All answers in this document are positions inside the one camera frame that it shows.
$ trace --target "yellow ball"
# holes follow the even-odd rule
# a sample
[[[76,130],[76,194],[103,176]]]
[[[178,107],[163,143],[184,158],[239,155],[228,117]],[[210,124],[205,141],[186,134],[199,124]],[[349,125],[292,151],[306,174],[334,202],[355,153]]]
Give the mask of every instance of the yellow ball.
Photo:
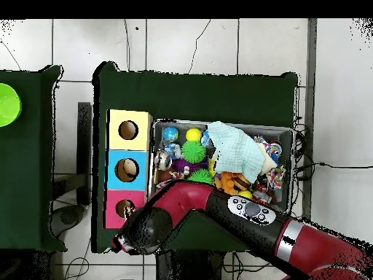
[[[201,140],[201,131],[197,128],[189,129],[186,132],[186,140],[187,141],[200,141]]]
[[[244,198],[253,198],[253,195],[251,194],[250,191],[246,190],[246,191],[240,191],[238,193],[239,196],[243,196]]]

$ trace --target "dark green table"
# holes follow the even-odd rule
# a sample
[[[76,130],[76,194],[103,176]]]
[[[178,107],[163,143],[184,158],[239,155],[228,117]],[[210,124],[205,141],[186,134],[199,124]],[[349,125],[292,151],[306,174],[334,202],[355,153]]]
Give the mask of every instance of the dark green table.
[[[65,251],[49,230],[52,205],[53,85],[59,66],[39,72],[0,71],[22,113],[0,128],[0,249]]]
[[[93,242],[94,252],[111,246],[116,230],[102,228],[103,177],[107,109],[170,118],[293,128],[295,73],[281,77],[121,72],[102,63],[93,75]],[[225,230],[197,214],[188,216],[168,241],[169,249],[241,251],[247,249]]]

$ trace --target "purple toy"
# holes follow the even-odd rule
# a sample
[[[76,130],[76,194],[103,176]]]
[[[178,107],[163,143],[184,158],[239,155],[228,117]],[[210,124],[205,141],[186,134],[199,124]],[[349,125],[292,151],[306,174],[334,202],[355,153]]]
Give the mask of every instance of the purple toy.
[[[185,161],[184,159],[172,160],[172,167],[174,171],[182,173],[184,172],[185,166],[189,166],[190,173],[193,173],[194,171],[198,171],[201,168],[205,168],[206,170],[208,170],[208,156],[206,156],[205,159],[203,159],[201,163],[197,163],[197,164],[191,164]]]

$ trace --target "green spiky ball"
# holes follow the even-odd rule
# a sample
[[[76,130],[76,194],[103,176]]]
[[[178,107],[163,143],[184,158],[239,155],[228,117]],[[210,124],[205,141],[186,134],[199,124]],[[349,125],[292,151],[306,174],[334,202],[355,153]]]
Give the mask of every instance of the green spiky ball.
[[[192,180],[193,182],[205,182],[206,184],[213,184],[213,177],[211,176],[211,173],[204,168],[193,172],[188,180]]]
[[[191,164],[201,162],[206,156],[206,148],[198,141],[186,141],[181,152],[183,159]]]

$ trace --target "green round object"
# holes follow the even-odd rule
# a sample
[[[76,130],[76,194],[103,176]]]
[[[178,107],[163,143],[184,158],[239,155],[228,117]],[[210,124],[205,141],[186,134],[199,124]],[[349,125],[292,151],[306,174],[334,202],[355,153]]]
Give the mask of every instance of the green round object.
[[[22,111],[20,97],[15,90],[0,83],[0,127],[15,121]]]

